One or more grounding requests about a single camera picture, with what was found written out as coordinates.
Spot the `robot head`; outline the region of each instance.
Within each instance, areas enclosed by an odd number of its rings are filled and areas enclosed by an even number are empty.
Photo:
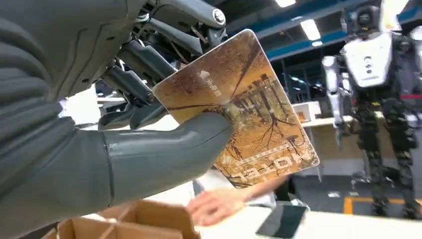
[[[372,3],[360,4],[346,8],[341,17],[343,31],[349,36],[365,37],[372,32],[379,31],[380,24],[380,4]]]

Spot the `human hand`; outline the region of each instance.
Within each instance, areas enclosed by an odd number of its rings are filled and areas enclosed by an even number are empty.
[[[204,191],[189,202],[187,209],[195,225],[211,226],[240,211],[247,198],[245,189]]]

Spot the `black robot leg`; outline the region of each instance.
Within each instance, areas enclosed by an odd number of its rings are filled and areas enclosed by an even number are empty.
[[[388,200],[383,192],[383,165],[377,138],[377,119],[373,111],[366,104],[358,105],[354,116],[359,122],[358,146],[366,152],[371,175],[372,212],[377,216],[387,214]]]
[[[400,185],[405,200],[404,216],[414,219],[418,216],[419,204],[415,200],[415,189],[412,174],[412,155],[410,150],[417,148],[414,130],[406,120],[405,108],[395,98],[383,102],[383,114],[386,129],[399,165]]]

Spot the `blue ceiling beam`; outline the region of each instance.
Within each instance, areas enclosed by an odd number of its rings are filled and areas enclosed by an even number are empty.
[[[366,2],[369,0],[313,0],[300,5],[293,5],[266,20],[242,27],[229,35],[234,35],[241,30],[251,29],[258,38],[274,34],[276,32],[292,28],[307,19],[318,19],[331,13],[337,12],[347,6]]]
[[[416,6],[410,10],[404,11],[399,15],[399,21],[401,24],[411,22],[421,18],[422,6]],[[324,45],[330,45],[336,42],[340,42],[346,39],[346,34],[343,31],[335,31],[326,35],[321,36],[321,41]],[[299,54],[311,49],[315,49],[312,46],[312,41],[306,40],[290,44],[288,46],[275,48],[266,52],[267,57],[270,61],[285,58],[291,55]]]

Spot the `black phone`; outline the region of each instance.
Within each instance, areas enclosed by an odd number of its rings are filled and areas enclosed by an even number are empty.
[[[256,234],[270,238],[293,238],[308,209],[306,205],[277,203]]]

